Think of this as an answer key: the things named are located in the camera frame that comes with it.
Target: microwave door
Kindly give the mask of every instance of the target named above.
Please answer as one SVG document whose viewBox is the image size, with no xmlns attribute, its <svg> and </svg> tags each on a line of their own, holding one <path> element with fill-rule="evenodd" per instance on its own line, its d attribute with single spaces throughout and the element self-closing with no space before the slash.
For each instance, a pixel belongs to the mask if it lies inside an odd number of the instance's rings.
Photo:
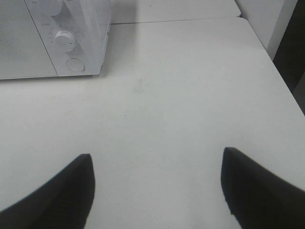
<svg viewBox="0 0 305 229">
<path fill-rule="evenodd" d="M 57 76 L 22 0 L 0 1 L 0 79 Z"/>
</svg>

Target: white table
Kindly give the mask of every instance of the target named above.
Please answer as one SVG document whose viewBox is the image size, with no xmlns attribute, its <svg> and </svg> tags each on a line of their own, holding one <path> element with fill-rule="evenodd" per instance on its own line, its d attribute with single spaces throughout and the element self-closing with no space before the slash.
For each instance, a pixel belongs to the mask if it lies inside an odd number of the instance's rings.
<svg viewBox="0 0 305 229">
<path fill-rule="evenodd" d="M 101 76 L 1 81 L 0 104 L 0 209 L 81 153 L 86 229 L 238 228 L 225 146 L 305 190 L 304 116 L 241 18 L 112 26 Z"/>
<path fill-rule="evenodd" d="M 239 17 L 234 0 L 112 0 L 112 23 Z"/>
</svg>

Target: white countertop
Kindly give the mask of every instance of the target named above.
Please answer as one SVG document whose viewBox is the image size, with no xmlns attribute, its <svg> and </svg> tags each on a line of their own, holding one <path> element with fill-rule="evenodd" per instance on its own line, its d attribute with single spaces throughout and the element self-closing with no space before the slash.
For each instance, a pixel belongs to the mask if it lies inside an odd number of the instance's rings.
<svg viewBox="0 0 305 229">
<path fill-rule="evenodd" d="M 0 209 L 78 154 L 86 229 L 226 228 L 233 146 L 305 190 L 305 118 L 241 18 L 114 25 L 101 76 L 0 81 Z"/>
<path fill-rule="evenodd" d="M 234 0 L 112 0 L 112 23 L 239 17 Z"/>
</svg>

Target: microwave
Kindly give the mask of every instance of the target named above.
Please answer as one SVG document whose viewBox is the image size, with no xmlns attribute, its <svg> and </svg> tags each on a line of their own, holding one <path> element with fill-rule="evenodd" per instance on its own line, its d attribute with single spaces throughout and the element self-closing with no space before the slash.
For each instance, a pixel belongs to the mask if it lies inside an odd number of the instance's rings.
<svg viewBox="0 0 305 229">
<path fill-rule="evenodd" d="M 110 0 L 1 0 L 0 79 L 99 74 L 110 24 Z"/>
</svg>

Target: white knob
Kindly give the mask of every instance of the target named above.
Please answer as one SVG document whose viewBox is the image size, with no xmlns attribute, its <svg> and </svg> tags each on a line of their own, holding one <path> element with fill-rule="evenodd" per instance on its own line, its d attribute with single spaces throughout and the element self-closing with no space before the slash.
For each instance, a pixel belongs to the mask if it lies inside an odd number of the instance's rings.
<svg viewBox="0 0 305 229">
<path fill-rule="evenodd" d="M 55 35 L 54 43 L 65 52 L 71 52 L 78 45 L 76 36 L 69 31 L 59 31 Z"/>
<path fill-rule="evenodd" d="M 61 12 L 63 0 L 38 0 L 40 10 L 49 16 L 56 16 Z"/>
</svg>

